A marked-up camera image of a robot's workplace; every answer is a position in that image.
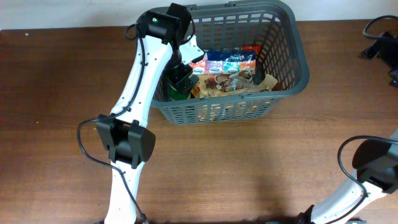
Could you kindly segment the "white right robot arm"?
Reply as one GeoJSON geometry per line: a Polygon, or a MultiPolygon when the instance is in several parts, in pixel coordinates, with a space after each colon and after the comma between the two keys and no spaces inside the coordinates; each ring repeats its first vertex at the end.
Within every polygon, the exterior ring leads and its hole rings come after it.
{"type": "Polygon", "coordinates": [[[324,201],[311,205],[295,218],[295,223],[348,223],[371,202],[397,190],[397,132],[389,138],[358,135],[338,148],[337,161],[347,179],[324,201]],[[349,173],[341,160],[349,143],[362,140],[349,173]]]}

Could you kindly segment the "beige red coffee pouch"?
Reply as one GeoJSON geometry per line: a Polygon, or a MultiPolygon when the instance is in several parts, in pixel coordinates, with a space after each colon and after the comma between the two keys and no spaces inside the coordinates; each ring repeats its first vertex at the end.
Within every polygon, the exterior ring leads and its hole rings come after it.
{"type": "Polygon", "coordinates": [[[238,77],[229,80],[229,75],[199,75],[199,80],[191,90],[195,98],[215,98],[239,96],[243,94],[270,91],[271,88],[261,83],[255,85],[238,77]]]}

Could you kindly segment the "orange noodle packet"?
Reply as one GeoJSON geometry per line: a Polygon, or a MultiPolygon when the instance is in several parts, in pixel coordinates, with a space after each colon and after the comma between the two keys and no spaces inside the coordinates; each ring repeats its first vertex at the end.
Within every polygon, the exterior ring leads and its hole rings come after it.
{"type": "Polygon", "coordinates": [[[262,47],[260,45],[243,46],[241,47],[241,50],[245,52],[255,52],[258,54],[262,50],[262,47]]]}

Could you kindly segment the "green lid jar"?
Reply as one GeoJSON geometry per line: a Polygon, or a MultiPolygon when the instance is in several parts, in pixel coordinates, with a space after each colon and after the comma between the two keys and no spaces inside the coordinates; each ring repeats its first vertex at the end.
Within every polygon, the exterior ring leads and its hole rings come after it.
{"type": "Polygon", "coordinates": [[[171,101],[180,101],[190,99],[191,94],[181,94],[172,85],[169,85],[169,97],[171,101]]]}

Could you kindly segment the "blue carton box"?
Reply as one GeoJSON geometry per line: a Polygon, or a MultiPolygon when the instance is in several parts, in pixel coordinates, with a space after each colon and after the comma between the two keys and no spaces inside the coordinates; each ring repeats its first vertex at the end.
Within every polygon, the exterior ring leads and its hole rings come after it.
{"type": "Polygon", "coordinates": [[[233,74],[249,67],[256,69],[255,51],[207,50],[202,60],[189,66],[194,75],[233,74]]]}

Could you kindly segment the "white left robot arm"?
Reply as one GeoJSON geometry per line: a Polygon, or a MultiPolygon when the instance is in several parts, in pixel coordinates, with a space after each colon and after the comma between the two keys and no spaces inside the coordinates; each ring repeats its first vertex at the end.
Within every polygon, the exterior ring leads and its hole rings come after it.
{"type": "Polygon", "coordinates": [[[189,64],[204,57],[195,34],[195,23],[186,6],[172,3],[165,13],[148,10],[131,26],[137,42],[133,66],[119,100],[109,115],[82,121],[76,138],[91,161],[112,170],[111,196],[103,223],[148,223],[136,202],[139,178],[155,146],[147,129],[149,109],[158,83],[165,79],[181,94],[190,93],[198,78],[189,64]],[[109,162],[90,156],[81,141],[84,125],[95,123],[109,162]]]}

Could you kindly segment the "beige snack pouch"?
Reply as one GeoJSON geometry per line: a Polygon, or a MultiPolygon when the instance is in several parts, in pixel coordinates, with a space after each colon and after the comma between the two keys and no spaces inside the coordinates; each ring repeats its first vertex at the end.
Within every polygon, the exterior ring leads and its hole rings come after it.
{"type": "Polygon", "coordinates": [[[282,85],[271,75],[267,74],[260,84],[253,81],[254,74],[250,70],[233,74],[217,74],[207,78],[204,83],[207,89],[218,90],[223,93],[280,91],[282,85]]]}

